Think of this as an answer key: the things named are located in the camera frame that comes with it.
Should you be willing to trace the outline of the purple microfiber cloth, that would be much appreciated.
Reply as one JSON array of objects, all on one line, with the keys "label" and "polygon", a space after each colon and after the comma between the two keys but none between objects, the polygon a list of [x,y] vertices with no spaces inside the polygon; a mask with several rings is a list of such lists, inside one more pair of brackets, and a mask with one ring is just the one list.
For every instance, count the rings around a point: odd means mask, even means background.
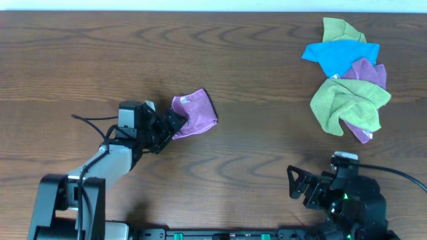
[{"label": "purple microfiber cloth", "polygon": [[173,136],[173,139],[205,133],[218,123],[214,107],[204,89],[189,95],[175,96],[171,102],[171,108],[187,118],[187,123]]}]

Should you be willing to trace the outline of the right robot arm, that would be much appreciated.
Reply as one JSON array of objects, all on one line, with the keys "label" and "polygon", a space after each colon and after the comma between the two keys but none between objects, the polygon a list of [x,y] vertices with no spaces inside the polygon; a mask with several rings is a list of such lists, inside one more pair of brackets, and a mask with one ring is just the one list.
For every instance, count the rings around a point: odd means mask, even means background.
[{"label": "right robot arm", "polygon": [[290,197],[298,199],[303,195],[305,208],[327,215],[324,223],[306,230],[305,239],[398,239],[388,228],[386,200],[379,184],[359,175],[356,167],[314,175],[290,165],[287,173]]}]

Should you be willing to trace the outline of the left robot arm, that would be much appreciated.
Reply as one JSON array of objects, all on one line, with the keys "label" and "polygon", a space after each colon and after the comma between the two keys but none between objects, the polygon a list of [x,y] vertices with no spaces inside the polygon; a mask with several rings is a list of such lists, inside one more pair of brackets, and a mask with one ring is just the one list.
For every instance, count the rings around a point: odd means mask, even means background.
[{"label": "left robot arm", "polygon": [[127,223],[105,218],[106,192],[146,153],[158,154],[186,124],[187,117],[168,110],[158,115],[146,104],[121,108],[117,124],[101,136],[97,153],[63,175],[39,182],[29,240],[132,239]]}]

